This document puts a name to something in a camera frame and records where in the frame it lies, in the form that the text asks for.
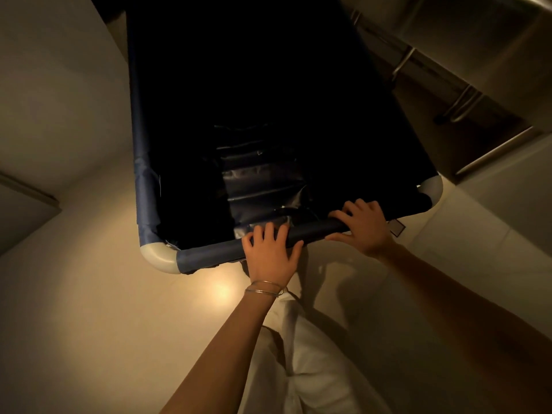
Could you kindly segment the person's right hand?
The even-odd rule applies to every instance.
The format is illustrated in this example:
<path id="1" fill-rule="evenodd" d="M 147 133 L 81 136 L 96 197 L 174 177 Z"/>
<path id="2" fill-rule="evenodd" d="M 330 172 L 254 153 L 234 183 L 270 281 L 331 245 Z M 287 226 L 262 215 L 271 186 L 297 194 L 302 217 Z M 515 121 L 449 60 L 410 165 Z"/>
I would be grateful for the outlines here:
<path id="1" fill-rule="evenodd" d="M 329 217 L 339 220 L 348 227 L 348 231 L 355 237 L 355 246 L 351 246 L 365 256 L 375 258 L 381 262 L 390 259 L 398 249 L 388 227 L 387 221 L 374 218 L 371 211 L 371 202 L 357 199 L 362 207 L 362 215 L 350 217 L 341 210 L 331 211 Z"/>

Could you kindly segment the person's left hand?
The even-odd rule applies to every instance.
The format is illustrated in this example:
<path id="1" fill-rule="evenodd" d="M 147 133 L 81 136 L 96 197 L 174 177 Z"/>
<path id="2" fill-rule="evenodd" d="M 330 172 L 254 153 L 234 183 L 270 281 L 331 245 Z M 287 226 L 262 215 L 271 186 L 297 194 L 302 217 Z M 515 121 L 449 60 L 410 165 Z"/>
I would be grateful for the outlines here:
<path id="1" fill-rule="evenodd" d="M 253 236 L 254 255 L 246 259 L 251 285 L 246 288 L 248 294 L 262 294 L 277 298 L 286 292 L 286 287 L 297 271 L 298 265 L 290 265 L 288 261 L 286 241 L 289 225 L 283 224 L 276 228 L 276 246 L 272 250 L 264 249 L 265 226 L 256 226 L 246 236 Z"/>

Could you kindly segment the dark blue fabric laundry cart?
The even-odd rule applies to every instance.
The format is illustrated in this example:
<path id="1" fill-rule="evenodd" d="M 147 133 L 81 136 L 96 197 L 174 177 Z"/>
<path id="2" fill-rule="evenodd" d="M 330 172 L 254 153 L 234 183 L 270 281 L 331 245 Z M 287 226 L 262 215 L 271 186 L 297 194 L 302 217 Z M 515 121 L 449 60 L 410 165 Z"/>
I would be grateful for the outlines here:
<path id="1" fill-rule="evenodd" d="M 424 213 L 443 181 L 340 0 L 127 0 L 140 251 L 192 274 L 245 259 L 255 226 L 286 246 L 347 231 L 377 201 Z"/>

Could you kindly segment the person's right forearm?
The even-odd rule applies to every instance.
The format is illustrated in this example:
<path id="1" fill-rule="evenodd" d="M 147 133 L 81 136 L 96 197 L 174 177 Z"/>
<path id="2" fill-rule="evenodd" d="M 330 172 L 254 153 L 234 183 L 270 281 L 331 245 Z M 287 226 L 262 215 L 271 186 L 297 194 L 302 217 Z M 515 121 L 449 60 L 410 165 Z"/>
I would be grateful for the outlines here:
<path id="1" fill-rule="evenodd" d="M 377 258 L 477 373 L 498 411 L 552 414 L 552 340 L 403 246 L 392 244 Z"/>

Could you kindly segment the person's left forearm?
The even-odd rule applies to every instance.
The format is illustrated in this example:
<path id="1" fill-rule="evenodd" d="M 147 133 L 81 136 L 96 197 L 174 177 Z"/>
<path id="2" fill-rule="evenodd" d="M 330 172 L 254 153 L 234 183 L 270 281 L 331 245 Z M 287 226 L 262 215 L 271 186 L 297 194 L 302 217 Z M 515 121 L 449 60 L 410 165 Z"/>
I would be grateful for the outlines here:
<path id="1" fill-rule="evenodd" d="M 260 329 L 275 300 L 245 291 L 160 414 L 237 414 Z"/>

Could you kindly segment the person's white garment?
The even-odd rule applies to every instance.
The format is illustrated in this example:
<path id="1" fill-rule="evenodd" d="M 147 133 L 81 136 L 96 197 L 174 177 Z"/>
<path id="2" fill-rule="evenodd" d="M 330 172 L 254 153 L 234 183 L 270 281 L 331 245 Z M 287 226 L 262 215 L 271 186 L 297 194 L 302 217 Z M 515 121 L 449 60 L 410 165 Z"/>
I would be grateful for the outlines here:
<path id="1" fill-rule="evenodd" d="M 267 314 L 238 414 L 392 414 L 289 292 Z"/>

